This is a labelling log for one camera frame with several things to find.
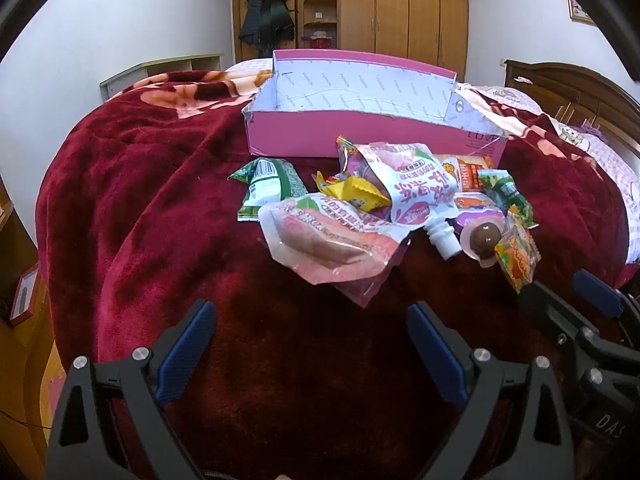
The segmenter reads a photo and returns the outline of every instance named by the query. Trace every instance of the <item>green snack packet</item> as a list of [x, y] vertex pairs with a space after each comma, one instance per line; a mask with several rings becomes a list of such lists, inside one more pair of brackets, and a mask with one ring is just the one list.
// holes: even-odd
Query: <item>green snack packet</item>
[[257, 222], [263, 205], [308, 193], [293, 166], [281, 158], [256, 158], [229, 178], [249, 185], [238, 211], [239, 222]]
[[503, 213], [511, 211], [519, 216], [524, 225], [531, 229], [538, 224], [533, 219], [533, 208], [516, 189], [513, 177], [506, 170], [478, 170], [478, 179], [484, 186], [484, 192]]

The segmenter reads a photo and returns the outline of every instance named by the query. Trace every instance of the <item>red blanket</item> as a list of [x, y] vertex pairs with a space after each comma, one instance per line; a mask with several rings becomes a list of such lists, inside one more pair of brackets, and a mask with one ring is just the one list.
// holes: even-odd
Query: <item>red blanket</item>
[[[412, 478], [454, 419], [406, 335], [412, 301], [499, 358], [550, 348], [499, 266], [464, 254], [444, 262], [421, 231], [366, 310], [271, 260], [259, 225], [236, 221], [246, 188], [227, 176], [251, 159], [239, 112], [250, 92], [225, 78], [175, 73], [130, 89], [60, 148], [36, 224], [62, 363], [150, 346], [207, 298], [218, 308], [214, 341], [169, 410], [200, 466], [254, 480]], [[620, 192], [547, 118], [524, 120], [540, 128], [510, 140], [500, 166], [540, 223], [536, 277], [615, 335], [568, 283], [582, 267], [610, 284], [619, 276]], [[337, 170], [335, 160], [292, 162], [310, 190], [312, 172]]]

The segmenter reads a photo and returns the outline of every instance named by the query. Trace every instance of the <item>snack packet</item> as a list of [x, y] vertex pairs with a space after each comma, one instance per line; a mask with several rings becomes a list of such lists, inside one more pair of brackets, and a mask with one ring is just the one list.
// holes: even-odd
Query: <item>snack packet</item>
[[504, 220], [504, 213], [497, 204], [484, 193], [473, 191], [456, 193], [453, 202], [455, 202], [459, 214], [449, 222], [453, 225], [453, 229], [457, 234], [462, 232], [465, 225], [477, 218], [491, 216], [492, 218]]
[[370, 168], [364, 156], [358, 151], [356, 145], [344, 137], [338, 137], [335, 139], [335, 143], [338, 147], [338, 160], [340, 161], [342, 171], [338, 175], [335, 175], [335, 178], [340, 178], [341, 180], [346, 180], [348, 176], [363, 178], [370, 184], [373, 184], [373, 186], [390, 201], [391, 197], [385, 185], [380, 182], [380, 179]]
[[281, 158], [256, 158], [229, 178], [249, 185], [238, 211], [239, 222], [257, 222], [264, 204], [308, 193], [293, 166]]
[[533, 282], [540, 253], [520, 216], [509, 211], [505, 224], [506, 231], [494, 251], [509, 283], [520, 293], [524, 285]]
[[374, 142], [356, 147], [391, 197], [394, 224], [414, 230], [433, 216], [458, 215], [453, 202], [458, 183], [426, 145]]
[[353, 280], [352, 282], [334, 283], [334, 287], [349, 298], [353, 303], [362, 308], [366, 308], [373, 297], [378, 293], [382, 284], [386, 281], [391, 270], [402, 262], [407, 248], [411, 244], [411, 240], [406, 238], [398, 247], [394, 256], [389, 260], [386, 269], [373, 278], [365, 278], [364, 280]]
[[334, 176], [324, 180], [322, 173], [318, 171], [315, 180], [316, 186], [325, 195], [349, 202], [366, 213], [391, 205], [391, 200], [377, 187], [359, 176], [348, 176], [345, 180]]
[[478, 170], [487, 170], [494, 166], [488, 156], [473, 155], [435, 155], [444, 170], [458, 181], [461, 192], [482, 191], [484, 188], [478, 178]]
[[271, 256], [313, 285], [380, 275], [410, 230], [323, 193], [263, 206]]
[[513, 211], [531, 229], [538, 224], [533, 219], [533, 208], [516, 189], [513, 178], [506, 170], [478, 170], [478, 178], [484, 185], [484, 192], [506, 213]]

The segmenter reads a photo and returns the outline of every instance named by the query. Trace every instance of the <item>cable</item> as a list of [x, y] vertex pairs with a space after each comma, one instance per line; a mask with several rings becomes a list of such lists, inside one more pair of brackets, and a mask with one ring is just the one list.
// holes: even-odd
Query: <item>cable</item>
[[9, 415], [7, 412], [4, 412], [3, 410], [0, 410], [0, 413], [2, 413], [5, 417], [10, 418], [12, 421], [17, 422], [18, 424], [25, 427], [40, 428], [41, 430], [51, 429], [51, 428], [48, 428], [47, 426], [38, 426], [37, 424], [29, 424], [28, 422], [23, 422], [21, 420], [18, 420], [17, 418], [13, 418], [11, 415]]

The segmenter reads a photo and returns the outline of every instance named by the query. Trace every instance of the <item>pink shoebox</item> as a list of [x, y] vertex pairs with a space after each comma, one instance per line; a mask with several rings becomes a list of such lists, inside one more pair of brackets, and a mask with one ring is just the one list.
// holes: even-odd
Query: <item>pink shoebox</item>
[[357, 144], [422, 142], [436, 154], [490, 156], [507, 135], [456, 93], [450, 70], [348, 50], [277, 50], [273, 77], [243, 110], [253, 155], [337, 156]]

